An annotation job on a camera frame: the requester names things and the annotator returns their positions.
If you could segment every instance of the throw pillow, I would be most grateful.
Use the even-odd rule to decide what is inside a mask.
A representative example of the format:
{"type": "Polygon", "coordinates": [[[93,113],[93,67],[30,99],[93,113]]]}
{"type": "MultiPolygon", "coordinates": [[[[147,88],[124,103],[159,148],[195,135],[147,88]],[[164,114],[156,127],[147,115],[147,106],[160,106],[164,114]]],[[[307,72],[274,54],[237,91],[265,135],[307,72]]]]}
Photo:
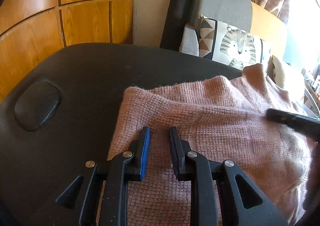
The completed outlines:
{"type": "Polygon", "coordinates": [[[274,55],[272,56],[272,62],[275,66],[273,78],[276,85],[286,90],[291,100],[303,103],[305,88],[303,75],[274,55]]]}
{"type": "Polygon", "coordinates": [[[267,71],[271,44],[237,27],[200,16],[199,56],[242,70],[262,63],[267,71]]]}

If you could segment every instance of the gray sofa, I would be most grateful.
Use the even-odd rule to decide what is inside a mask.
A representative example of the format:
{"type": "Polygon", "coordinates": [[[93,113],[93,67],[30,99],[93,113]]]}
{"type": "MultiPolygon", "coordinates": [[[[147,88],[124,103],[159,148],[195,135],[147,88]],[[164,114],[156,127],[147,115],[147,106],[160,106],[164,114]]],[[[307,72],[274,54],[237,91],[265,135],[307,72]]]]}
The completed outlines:
{"type": "Polygon", "coordinates": [[[250,31],[252,6],[249,0],[195,0],[190,23],[184,27],[179,51],[199,55],[200,15],[250,31]]]}

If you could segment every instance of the pink knit blanket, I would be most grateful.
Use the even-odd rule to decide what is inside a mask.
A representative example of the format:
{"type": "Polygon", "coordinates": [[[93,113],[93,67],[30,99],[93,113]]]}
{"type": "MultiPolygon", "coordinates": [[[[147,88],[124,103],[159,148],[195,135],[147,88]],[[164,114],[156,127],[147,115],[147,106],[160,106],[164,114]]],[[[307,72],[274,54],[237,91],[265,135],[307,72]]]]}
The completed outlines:
{"type": "Polygon", "coordinates": [[[208,159],[233,160],[293,225],[303,214],[310,151],[304,136],[265,119],[268,108],[304,114],[260,64],[231,81],[217,76],[150,91],[126,89],[108,159],[127,150],[143,126],[152,133],[146,178],[129,182],[128,225],[189,225],[190,182],[173,174],[171,126],[208,159]]]}

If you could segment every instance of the black yoga mat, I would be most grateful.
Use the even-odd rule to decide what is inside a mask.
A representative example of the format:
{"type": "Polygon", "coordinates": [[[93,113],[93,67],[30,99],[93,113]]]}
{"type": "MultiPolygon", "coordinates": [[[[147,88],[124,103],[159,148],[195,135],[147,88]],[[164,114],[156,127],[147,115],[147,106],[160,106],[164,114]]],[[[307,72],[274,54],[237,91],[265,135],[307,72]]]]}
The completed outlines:
{"type": "Polygon", "coordinates": [[[193,0],[170,0],[160,48],[179,51],[193,0]]]}

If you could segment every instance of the geometric triangle pattern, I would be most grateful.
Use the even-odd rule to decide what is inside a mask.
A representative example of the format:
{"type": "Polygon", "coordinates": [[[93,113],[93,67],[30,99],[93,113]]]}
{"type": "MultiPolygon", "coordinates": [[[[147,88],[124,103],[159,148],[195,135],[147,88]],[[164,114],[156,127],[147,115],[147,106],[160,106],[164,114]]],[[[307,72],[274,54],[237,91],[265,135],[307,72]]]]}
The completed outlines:
{"type": "Polygon", "coordinates": [[[208,53],[207,55],[205,55],[203,58],[212,60],[212,57],[213,57],[213,52],[210,52],[210,53],[208,53]]]}
{"type": "Polygon", "coordinates": [[[213,19],[207,19],[203,15],[200,16],[200,20],[199,56],[210,57],[212,55],[210,53],[213,46],[216,21],[213,19]]]}

